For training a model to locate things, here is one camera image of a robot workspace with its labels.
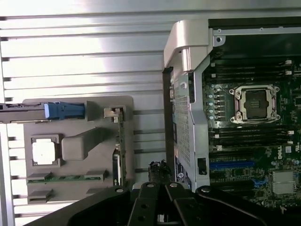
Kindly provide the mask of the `long black expansion slot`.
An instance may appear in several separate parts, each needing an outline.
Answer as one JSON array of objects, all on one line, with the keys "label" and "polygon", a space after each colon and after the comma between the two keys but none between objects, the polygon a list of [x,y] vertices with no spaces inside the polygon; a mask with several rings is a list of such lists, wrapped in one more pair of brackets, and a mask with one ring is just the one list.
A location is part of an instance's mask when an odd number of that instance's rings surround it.
[{"label": "long black expansion slot", "polygon": [[210,158],[251,158],[253,156],[252,153],[234,153],[234,152],[226,152],[226,153],[210,153]]},{"label": "long black expansion slot", "polygon": [[253,181],[226,181],[226,182],[211,182],[211,186],[215,187],[246,187],[247,189],[252,189],[254,187]]}]

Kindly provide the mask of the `blue expansion slot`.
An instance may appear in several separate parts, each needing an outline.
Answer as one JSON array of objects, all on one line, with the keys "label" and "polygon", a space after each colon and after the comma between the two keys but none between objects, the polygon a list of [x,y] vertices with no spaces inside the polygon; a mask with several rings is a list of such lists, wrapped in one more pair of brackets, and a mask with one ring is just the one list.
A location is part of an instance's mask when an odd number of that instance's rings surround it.
[{"label": "blue expansion slot", "polygon": [[255,165],[254,161],[220,161],[209,164],[209,169],[248,168]]}]

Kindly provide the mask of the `green RAM stick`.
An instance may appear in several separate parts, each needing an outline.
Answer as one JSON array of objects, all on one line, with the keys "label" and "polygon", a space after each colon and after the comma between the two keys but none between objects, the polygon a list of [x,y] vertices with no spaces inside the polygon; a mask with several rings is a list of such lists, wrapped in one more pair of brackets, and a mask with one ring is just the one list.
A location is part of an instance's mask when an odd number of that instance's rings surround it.
[{"label": "green RAM stick", "polygon": [[58,182],[79,182],[79,181],[99,181],[103,182],[102,177],[85,177],[83,175],[70,175],[70,176],[48,176],[44,178],[29,178],[28,184],[35,183],[58,183]]}]

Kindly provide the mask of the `grey parts rack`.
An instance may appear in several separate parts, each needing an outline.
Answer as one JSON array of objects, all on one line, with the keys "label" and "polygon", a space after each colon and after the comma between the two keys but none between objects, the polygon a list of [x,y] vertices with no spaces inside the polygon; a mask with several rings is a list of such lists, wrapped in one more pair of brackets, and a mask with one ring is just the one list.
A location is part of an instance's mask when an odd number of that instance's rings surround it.
[{"label": "grey parts rack", "polygon": [[[84,119],[65,119],[24,124],[27,201],[29,204],[66,202],[83,199],[113,186],[112,154],[117,124],[104,118],[105,108],[122,107],[125,113],[127,186],[135,181],[134,101],[131,96],[65,98],[68,103],[85,105]],[[52,165],[37,165],[32,160],[36,139],[50,138],[55,143],[56,160]],[[99,181],[28,184],[29,178],[83,175],[102,177]]]}]

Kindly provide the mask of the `open black PC case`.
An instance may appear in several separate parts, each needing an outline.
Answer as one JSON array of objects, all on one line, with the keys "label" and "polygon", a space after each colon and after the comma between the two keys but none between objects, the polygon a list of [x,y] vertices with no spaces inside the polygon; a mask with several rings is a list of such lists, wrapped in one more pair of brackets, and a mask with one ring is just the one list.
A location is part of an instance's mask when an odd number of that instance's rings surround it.
[{"label": "open black PC case", "polygon": [[301,16],[176,22],[164,49],[170,106],[166,111],[175,177],[191,190],[210,186],[208,120],[202,74],[212,54],[301,57]]}]

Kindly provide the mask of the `green Dell motherboard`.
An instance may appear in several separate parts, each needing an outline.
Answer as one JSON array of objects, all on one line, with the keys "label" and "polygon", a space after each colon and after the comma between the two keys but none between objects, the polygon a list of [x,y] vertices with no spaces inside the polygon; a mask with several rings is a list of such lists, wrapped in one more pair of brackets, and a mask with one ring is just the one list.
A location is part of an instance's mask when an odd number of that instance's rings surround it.
[{"label": "green Dell motherboard", "polygon": [[[215,70],[212,62],[219,60],[293,60],[290,69],[251,69],[251,70]],[[235,81],[217,82],[211,78],[216,76],[272,76],[272,75],[216,75],[215,71],[280,71],[289,70],[291,78],[281,81]],[[301,56],[271,56],[230,58],[221,52],[212,54],[210,65],[202,74],[203,103],[208,120],[208,142],[210,153],[252,153],[251,158],[210,158],[209,163],[220,161],[254,161],[255,165],[248,168],[209,169],[211,182],[226,181],[253,181],[254,187],[247,189],[239,187],[237,190],[251,190],[249,201],[268,207],[294,208],[301,207]],[[253,125],[240,125],[230,122],[234,116],[234,97],[229,90],[244,85],[272,84],[280,88],[277,93],[277,113],[280,119],[272,123],[259,123]],[[259,136],[290,136],[291,139],[259,139],[259,140],[212,140],[219,138],[212,134],[213,129],[221,128],[292,128],[294,135],[234,135],[222,137],[259,137]],[[272,191],[272,174],[274,171],[291,170],[296,176],[296,192],[293,194],[277,195]]]}]

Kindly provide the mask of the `black RAM slot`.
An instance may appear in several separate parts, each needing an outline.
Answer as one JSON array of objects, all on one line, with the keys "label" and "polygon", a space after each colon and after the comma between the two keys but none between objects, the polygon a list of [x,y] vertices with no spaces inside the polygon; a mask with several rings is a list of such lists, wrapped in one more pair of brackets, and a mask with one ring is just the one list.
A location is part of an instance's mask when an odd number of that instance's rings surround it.
[{"label": "black RAM slot", "polygon": [[216,133],[231,133],[231,132],[287,132],[293,130],[292,128],[221,128],[213,129]]},{"label": "black RAM slot", "polygon": [[216,74],[216,75],[238,75],[238,74],[243,74],[243,75],[259,75],[259,74],[264,74],[264,75],[292,75],[293,72],[289,70],[280,70],[280,71],[215,71],[211,72],[211,74]]},{"label": "black RAM slot", "polygon": [[294,135],[295,132],[293,130],[289,131],[279,131],[279,132],[226,132],[226,133],[214,133],[212,135],[214,136],[234,136],[234,135],[248,135],[248,136],[254,136],[254,135]]},{"label": "black RAM slot", "polygon": [[248,76],[216,76],[215,78],[211,78],[217,82],[243,82],[243,81],[281,81],[291,78],[289,75],[272,75],[272,76],[255,76],[255,77],[248,77]]},{"label": "black RAM slot", "polygon": [[293,60],[219,60],[212,65],[292,65]]},{"label": "black RAM slot", "polygon": [[288,140],[291,139],[292,137],[290,136],[259,136],[259,137],[219,137],[219,138],[212,138],[212,140],[221,140],[221,141],[225,141],[225,140],[259,140],[259,139],[284,139],[284,140]]},{"label": "black RAM slot", "polygon": [[212,67],[211,69],[215,70],[251,70],[251,69],[264,69],[264,70],[269,70],[269,69],[285,69],[288,68],[290,69],[292,66],[291,65],[251,65],[251,66],[215,66]]}]

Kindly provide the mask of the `silver chipset heatsink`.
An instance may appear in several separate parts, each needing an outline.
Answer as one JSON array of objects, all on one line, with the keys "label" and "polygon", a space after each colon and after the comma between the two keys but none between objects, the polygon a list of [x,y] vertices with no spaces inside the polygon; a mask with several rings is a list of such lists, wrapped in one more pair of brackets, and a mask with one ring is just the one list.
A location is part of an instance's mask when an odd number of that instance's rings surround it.
[{"label": "silver chipset heatsink", "polygon": [[280,194],[293,194],[296,192],[296,176],[291,170],[274,171],[272,174],[272,191]]}]

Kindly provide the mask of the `silver CPU chip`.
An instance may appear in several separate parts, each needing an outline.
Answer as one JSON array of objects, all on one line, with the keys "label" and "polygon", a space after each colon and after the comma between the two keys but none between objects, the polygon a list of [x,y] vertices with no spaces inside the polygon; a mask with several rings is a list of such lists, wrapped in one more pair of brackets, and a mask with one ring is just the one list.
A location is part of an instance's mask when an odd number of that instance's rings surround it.
[{"label": "silver CPU chip", "polygon": [[32,144],[32,160],[37,165],[52,165],[56,160],[55,143],[50,138],[36,139]]}]

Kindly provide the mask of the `silver CPU socket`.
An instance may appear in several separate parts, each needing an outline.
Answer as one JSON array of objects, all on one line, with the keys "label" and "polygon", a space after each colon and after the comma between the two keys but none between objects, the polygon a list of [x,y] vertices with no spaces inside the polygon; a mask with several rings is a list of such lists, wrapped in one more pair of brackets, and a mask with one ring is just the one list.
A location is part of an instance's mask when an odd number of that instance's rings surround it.
[{"label": "silver CPU socket", "polygon": [[280,119],[277,113],[277,93],[280,88],[272,85],[244,85],[232,88],[234,116],[230,122],[240,125],[272,123]]}]

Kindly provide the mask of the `hard disk with blue bracket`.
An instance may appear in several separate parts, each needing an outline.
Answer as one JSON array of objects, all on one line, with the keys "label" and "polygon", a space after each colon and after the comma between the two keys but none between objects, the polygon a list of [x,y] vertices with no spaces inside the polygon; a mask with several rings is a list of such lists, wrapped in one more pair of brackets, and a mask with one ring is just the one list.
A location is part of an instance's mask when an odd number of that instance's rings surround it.
[{"label": "hard disk with blue bracket", "polygon": [[0,104],[0,123],[84,119],[85,105],[68,102]]}]

